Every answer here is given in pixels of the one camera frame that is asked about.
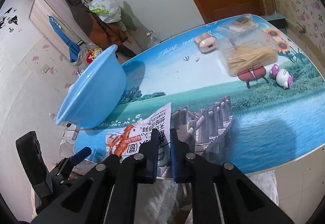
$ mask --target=table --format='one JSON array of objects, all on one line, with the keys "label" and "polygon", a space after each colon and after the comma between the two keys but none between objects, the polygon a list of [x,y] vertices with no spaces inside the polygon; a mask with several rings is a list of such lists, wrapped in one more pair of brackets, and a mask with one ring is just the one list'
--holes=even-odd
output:
[{"label": "table", "polygon": [[[241,77],[241,81],[227,74],[220,62],[220,51],[202,54],[198,50],[196,36],[209,32],[217,39],[226,37],[216,28],[230,19],[180,34],[124,63],[124,104],[96,128],[80,130],[74,151],[89,146],[93,150],[89,159],[99,162],[106,155],[108,133],[120,131],[127,122],[149,117],[168,102],[172,103],[171,128],[178,130],[180,138],[210,161],[232,162],[244,173],[279,166],[322,145],[325,82],[285,34],[253,15],[259,28],[277,41],[277,64],[294,76],[291,88],[286,90],[268,74],[257,72],[253,75],[258,80],[250,81],[249,89],[245,78]],[[272,65],[265,66],[266,73]],[[217,137],[210,134],[209,124],[194,128],[201,116],[215,115],[214,109],[221,104],[226,117],[219,122],[223,128],[218,129]],[[207,131],[208,140],[202,136]],[[160,175],[167,177],[168,168],[160,169]]]}]

